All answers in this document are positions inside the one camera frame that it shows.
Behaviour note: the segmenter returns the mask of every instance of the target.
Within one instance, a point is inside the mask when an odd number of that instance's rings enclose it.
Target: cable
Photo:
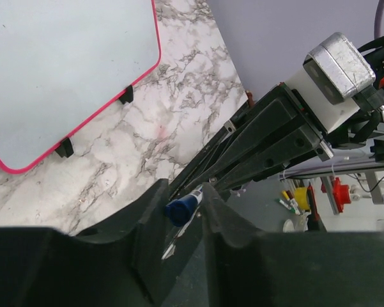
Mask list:
[[[351,177],[351,178],[354,178],[354,179],[359,183],[361,189],[364,190],[366,193],[370,193],[370,192],[372,192],[373,190],[375,190],[375,188],[376,188],[376,187],[382,182],[382,180],[384,179],[384,176],[383,176],[382,178],[380,178],[380,179],[378,180],[378,182],[374,185],[374,187],[373,187],[372,189],[370,189],[370,190],[366,190],[366,189],[363,187],[363,185],[362,185],[362,183],[361,183],[361,181],[359,180],[358,177],[353,177],[353,176],[351,176],[351,175],[349,175],[349,174],[347,174],[347,176],[349,176],[349,177]]]
[[[350,174],[345,174],[345,175],[351,177],[352,179],[355,179],[356,181],[360,180],[356,174],[354,174],[355,176],[352,176]]]
[[[374,38],[375,39],[381,37],[383,11],[384,11],[384,0],[379,0],[378,6],[376,7],[375,22],[374,22]]]

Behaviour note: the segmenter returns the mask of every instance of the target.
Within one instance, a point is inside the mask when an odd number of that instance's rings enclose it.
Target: table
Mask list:
[[[0,168],[31,169],[159,60],[154,0],[0,1]]]
[[[77,131],[68,159],[0,170],[0,226],[52,226],[74,235],[173,179],[245,102],[244,89],[206,3],[156,0],[162,60]]]

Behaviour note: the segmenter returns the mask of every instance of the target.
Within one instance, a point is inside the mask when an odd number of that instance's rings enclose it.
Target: yellow object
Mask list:
[[[306,187],[297,187],[294,192],[294,198],[302,210],[310,210]]]
[[[282,193],[283,197],[285,197],[285,199],[289,201],[289,197],[288,197],[287,192],[286,191],[282,191],[281,193]]]

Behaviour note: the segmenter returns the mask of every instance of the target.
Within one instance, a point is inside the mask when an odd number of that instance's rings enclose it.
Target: marker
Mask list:
[[[292,208],[294,209],[295,211],[295,214],[297,215],[300,215],[301,212],[299,211],[299,209],[295,206],[294,202],[292,200],[289,199],[289,196],[287,194],[286,191],[281,191],[282,195],[284,196],[284,198],[288,201],[288,203],[292,206]]]
[[[165,207],[165,216],[176,227],[185,226],[192,219],[197,206],[203,198],[203,187],[200,185],[186,196],[170,202]]]
[[[287,192],[287,195],[290,199],[290,201],[292,201],[294,203],[294,206],[295,206],[295,209],[296,211],[298,211],[300,214],[303,214],[303,210],[300,208],[299,204],[297,203],[293,193],[291,193],[291,191],[286,191]]]
[[[285,201],[283,201],[282,199],[280,199],[280,198],[276,198],[275,201],[276,201],[277,203],[280,203],[281,205],[283,205],[286,209],[290,210],[292,213],[296,214],[294,208],[291,208],[291,207],[290,207],[289,205],[287,205],[287,204],[285,203]]]

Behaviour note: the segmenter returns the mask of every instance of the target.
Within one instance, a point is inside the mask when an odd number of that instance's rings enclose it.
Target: black whiteboard foot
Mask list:
[[[122,104],[126,104],[127,102],[131,103],[134,101],[134,87],[132,85],[128,86],[124,94],[122,94],[122,96],[120,96],[118,99]]]
[[[61,157],[70,157],[74,153],[70,138],[65,138],[56,148],[56,153]]]

